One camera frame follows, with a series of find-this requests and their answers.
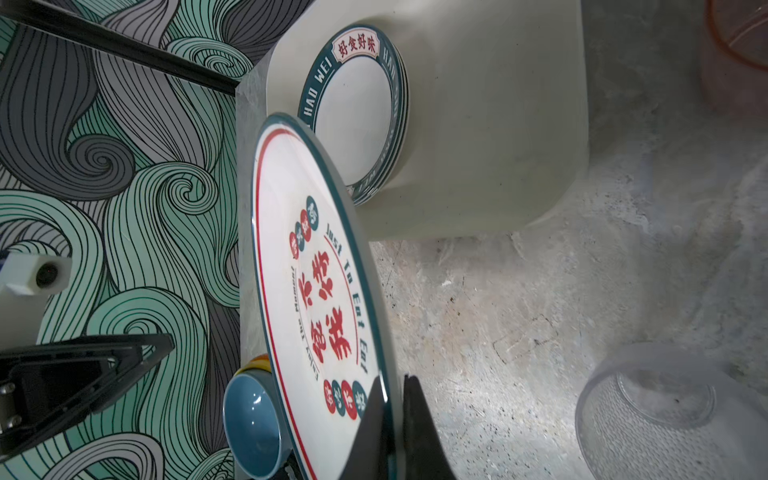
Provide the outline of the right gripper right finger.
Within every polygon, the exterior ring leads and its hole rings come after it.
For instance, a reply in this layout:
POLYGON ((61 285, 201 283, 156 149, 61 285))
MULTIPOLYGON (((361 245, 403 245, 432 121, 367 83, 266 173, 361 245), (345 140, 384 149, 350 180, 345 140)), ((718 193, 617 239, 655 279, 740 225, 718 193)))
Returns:
POLYGON ((419 379, 406 375, 403 392, 405 478, 455 480, 419 379))

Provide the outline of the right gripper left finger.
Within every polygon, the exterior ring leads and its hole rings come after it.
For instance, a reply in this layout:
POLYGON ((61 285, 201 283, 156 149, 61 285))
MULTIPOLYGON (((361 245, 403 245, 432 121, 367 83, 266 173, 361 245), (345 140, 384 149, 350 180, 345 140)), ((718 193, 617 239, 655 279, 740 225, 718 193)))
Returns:
POLYGON ((376 377, 340 480, 388 478, 389 434, 385 431, 384 420, 384 394, 381 380, 376 377))

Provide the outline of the green rim lettered plate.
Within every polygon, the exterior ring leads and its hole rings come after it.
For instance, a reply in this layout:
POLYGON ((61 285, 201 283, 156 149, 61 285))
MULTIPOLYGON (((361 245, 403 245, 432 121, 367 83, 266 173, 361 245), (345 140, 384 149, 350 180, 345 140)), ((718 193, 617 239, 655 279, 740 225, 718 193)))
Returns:
POLYGON ((352 202, 371 200, 389 180, 405 140, 410 85, 399 50, 379 28, 352 24, 316 56, 298 118, 334 162, 352 202))

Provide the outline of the blue bowl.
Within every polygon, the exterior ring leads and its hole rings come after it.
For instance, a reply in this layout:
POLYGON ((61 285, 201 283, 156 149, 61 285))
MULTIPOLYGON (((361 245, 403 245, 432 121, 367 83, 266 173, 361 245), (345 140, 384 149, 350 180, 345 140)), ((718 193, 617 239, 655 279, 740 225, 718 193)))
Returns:
POLYGON ((237 465, 251 479, 271 479, 293 450, 276 382, 261 369, 237 373, 223 399, 223 423, 237 465))

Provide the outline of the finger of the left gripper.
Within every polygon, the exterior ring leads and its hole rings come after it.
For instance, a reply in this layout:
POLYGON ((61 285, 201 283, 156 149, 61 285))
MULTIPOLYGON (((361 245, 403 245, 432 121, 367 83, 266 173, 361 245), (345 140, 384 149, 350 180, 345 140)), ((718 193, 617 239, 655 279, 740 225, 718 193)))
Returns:
POLYGON ((175 348, 167 333, 92 335, 1 352, 1 457, 100 413, 175 348))

